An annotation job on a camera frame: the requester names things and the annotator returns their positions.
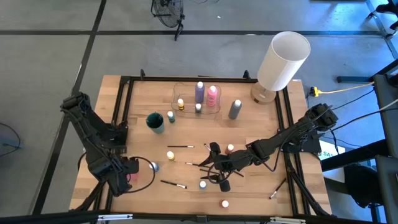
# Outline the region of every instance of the lamp base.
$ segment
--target lamp base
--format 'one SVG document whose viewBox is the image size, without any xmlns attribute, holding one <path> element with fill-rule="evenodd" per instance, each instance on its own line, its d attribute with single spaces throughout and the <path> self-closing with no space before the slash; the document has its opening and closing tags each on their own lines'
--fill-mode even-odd
<svg viewBox="0 0 398 224">
<path fill-rule="evenodd" d="M 260 83 L 255 83 L 250 91 L 251 98 L 259 104 L 268 104 L 274 101 L 276 92 L 272 90 L 266 90 L 260 85 Z"/>
</svg>

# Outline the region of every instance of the pink bottle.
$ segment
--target pink bottle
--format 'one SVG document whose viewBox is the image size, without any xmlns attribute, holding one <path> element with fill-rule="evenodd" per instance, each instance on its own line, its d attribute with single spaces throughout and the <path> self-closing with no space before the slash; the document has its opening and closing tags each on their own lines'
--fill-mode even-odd
<svg viewBox="0 0 398 224">
<path fill-rule="evenodd" d="M 217 100 L 217 88 L 215 86 L 211 86 L 207 90 L 207 106 L 216 105 Z"/>
</svg>

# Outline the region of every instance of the teal cup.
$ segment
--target teal cup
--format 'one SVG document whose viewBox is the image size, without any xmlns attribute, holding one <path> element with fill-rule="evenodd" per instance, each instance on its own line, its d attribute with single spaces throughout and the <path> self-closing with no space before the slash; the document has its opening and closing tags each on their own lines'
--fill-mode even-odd
<svg viewBox="0 0 398 224">
<path fill-rule="evenodd" d="M 162 134 L 164 132 L 163 116 L 160 113 L 151 113 L 147 117 L 147 125 L 156 134 Z"/>
</svg>

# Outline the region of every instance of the wooden tabletop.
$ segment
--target wooden tabletop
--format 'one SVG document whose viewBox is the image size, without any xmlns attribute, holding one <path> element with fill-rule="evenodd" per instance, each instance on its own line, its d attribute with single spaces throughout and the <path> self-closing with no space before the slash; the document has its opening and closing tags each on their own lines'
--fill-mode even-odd
<svg viewBox="0 0 398 224">
<path fill-rule="evenodd" d="M 120 76 L 104 76 L 95 112 L 105 121 L 110 122 L 113 114 Z M 199 167 L 186 165 L 186 162 L 199 164 L 208 157 L 208 150 L 203 143 L 217 142 L 222 151 L 228 144 L 235 149 L 245 149 L 245 144 L 256 139 L 269 138 L 276 134 L 278 118 L 275 103 L 259 105 L 250 97 L 250 83 L 205 83 L 206 86 L 217 84 L 222 89 L 220 112 L 211 119 L 176 116 L 175 123 L 169 123 L 167 112 L 172 110 L 171 102 L 175 82 L 134 82 L 129 109 L 129 132 L 127 156 L 141 156 L 158 163 L 160 171 L 156 173 L 154 183 L 147 189 L 134 194 L 124 194 L 113 198 L 113 212 L 139 213 L 178 213 L 212 215 L 292 215 L 289 189 L 284 184 L 277 195 L 269 196 L 286 177 L 283 155 L 280 156 L 277 169 L 270 172 L 264 166 L 250 166 L 241 173 L 244 177 L 232 174 L 229 178 L 231 191 L 221 192 L 219 185 L 208 180 L 205 190 L 199 189 L 200 177 L 206 172 Z M 295 122 L 307 110 L 301 81 L 292 80 L 288 85 L 292 113 Z M 121 119 L 126 91 L 123 93 Z M 228 111 L 234 100 L 241 100 L 243 107 L 236 120 L 228 118 Z M 155 134 L 146 125 L 146 117 L 158 112 L 165 118 L 165 131 Z M 194 145 L 195 148 L 168 148 L 168 145 Z M 167 151 L 173 151 L 175 161 L 167 159 Z M 267 161 L 271 166 L 275 154 Z M 324 210 L 331 213 L 328 195 L 323 180 L 319 160 L 311 154 L 301 153 L 305 183 L 314 198 Z M 131 180 L 132 190 L 145 186 L 152 178 L 149 164 L 140 161 L 137 180 Z M 160 180 L 168 180 L 187 185 L 183 189 Z M 75 184 L 70 208 L 79 206 L 96 185 L 96 179 L 88 172 L 85 160 L 82 161 Z M 104 208 L 106 192 L 103 193 L 101 208 Z M 296 186 L 299 211 L 302 212 L 300 191 Z M 229 202 L 228 208 L 221 208 L 220 200 Z"/>
</svg>

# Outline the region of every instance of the gray floor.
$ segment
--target gray floor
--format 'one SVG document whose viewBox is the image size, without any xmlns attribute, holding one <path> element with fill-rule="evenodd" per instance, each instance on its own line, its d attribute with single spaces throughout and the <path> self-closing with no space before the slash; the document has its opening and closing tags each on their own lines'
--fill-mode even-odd
<svg viewBox="0 0 398 224">
<path fill-rule="evenodd" d="M 364 20 L 369 14 L 364 2 L 193 1 L 184 1 L 186 30 L 378 30 L 374 20 Z M 100 0 L 1 1 L 0 30 L 90 30 L 99 4 Z M 153 18 L 149 9 L 149 0 L 108 1 L 99 29 L 172 30 Z M 383 24 L 394 20 L 380 19 Z M 352 85 L 337 84 L 338 75 L 370 76 L 393 61 L 381 37 L 307 38 L 312 52 L 294 77 L 303 80 L 306 90 L 311 86 L 325 91 L 346 88 Z M 103 75 L 138 75 L 142 68 L 148 76 L 241 77 L 249 70 L 256 77 L 271 39 L 269 35 L 182 35 L 175 42 L 171 35 L 97 36 L 81 90 L 95 104 Z M 60 123 L 58 107 L 70 93 L 87 40 L 85 35 L 0 35 L 0 102 L 4 105 L 0 122 L 15 128 L 24 143 L 23 150 L 0 157 L 0 217 L 29 213 Z M 369 90 L 322 95 L 310 98 L 309 105 L 338 106 Z M 344 123 L 376 109 L 372 93 L 336 113 Z M 365 145 L 382 139 L 384 133 L 379 115 L 374 115 L 337 131 L 336 136 Z M 68 209 L 82 147 L 70 127 L 44 212 Z M 370 220 L 369 210 L 359 208 L 350 196 L 331 191 L 329 196 L 335 215 Z"/>
</svg>

